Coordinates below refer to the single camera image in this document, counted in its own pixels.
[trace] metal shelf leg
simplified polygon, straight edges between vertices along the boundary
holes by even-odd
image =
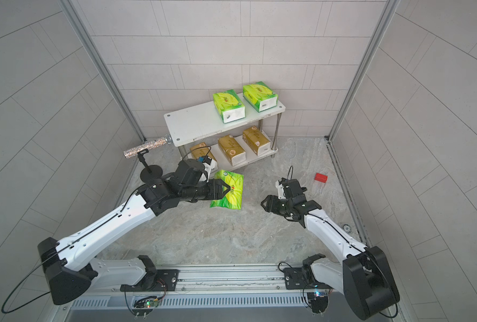
[[[277,149],[276,148],[276,142],[277,142],[277,139],[278,139],[278,128],[280,127],[281,114],[283,114],[283,113],[279,113],[277,115],[277,118],[276,118],[276,131],[274,131],[274,138],[273,138],[273,142],[271,143],[271,150],[273,150],[273,151],[275,151]]]

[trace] silver cylinder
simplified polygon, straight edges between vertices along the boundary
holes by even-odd
[[[159,146],[162,146],[162,145],[170,144],[172,142],[173,142],[173,139],[171,138],[171,135],[167,134],[166,136],[164,136],[162,138],[157,138],[156,140],[152,140],[152,141],[146,142],[144,144],[132,147],[131,149],[126,150],[123,153],[124,153],[124,156],[129,159],[131,157],[136,156],[138,152],[140,152],[144,149],[151,150],[151,149],[155,149],[155,148],[157,148]]]

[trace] white wall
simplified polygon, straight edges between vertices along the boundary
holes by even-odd
[[[163,115],[264,81],[280,135],[330,132],[382,2],[73,0],[145,136]],[[276,117],[264,122],[274,132]]]
[[[113,208],[137,143],[57,2],[0,1],[0,309],[40,241]],[[8,306],[45,291],[40,268]],[[35,322],[47,300],[0,321]]]
[[[402,0],[333,142],[411,321],[477,321],[477,0]]]

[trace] green tissue pack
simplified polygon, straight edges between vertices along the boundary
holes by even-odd
[[[235,90],[213,94],[213,103],[224,123],[246,117],[246,108]]]
[[[212,200],[210,208],[224,207],[229,209],[242,208],[242,189],[244,185],[244,176],[238,173],[219,170],[215,174],[216,179],[222,179],[230,186],[230,191],[221,200]]]
[[[278,104],[278,94],[274,93],[263,81],[244,85],[244,97],[258,112],[270,109]]]

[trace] lower shelf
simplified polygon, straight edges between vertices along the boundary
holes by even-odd
[[[271,139],[267,136],[267,134],[265,134],[265,132],[262,131],[262,133],[265,135],[266,138],[269,139],[269,141],[271,141]],[[228,159],[224,156],[224,153],[222,153],[221,149],[219,149],[219,145],[214,144],[214,145],[212,145],[211,151],[212,151],[213,156],[216,158],[216,161],[217,161],[218,165],[212,171],[212,173],[214,173],[218,170],[233,171],[235,169],[238,169],[240,167],[243,167],[243,166],[248,165],[250,163],[253,163],[255,161],[261,160],[265,157],[271,156],[271,155],[275,154],[276,152],[278,152],[277,149],[274,150],[274,151],[269,149],[267,152],[263,153],[262,155],[257,156],[255,154],[255,152],[253,150],[251,150],[251,148],[246,144],[246,142],[244,142],[244,140],[242,139],[242,136],[235,137],[235,140],[237,140],[237,142],[242,146],[242,149],[244,149],[244,151],[246,151],[246,161],[241,162],[241,163],[236,164],[236,165],[231,165],[229,163]]]

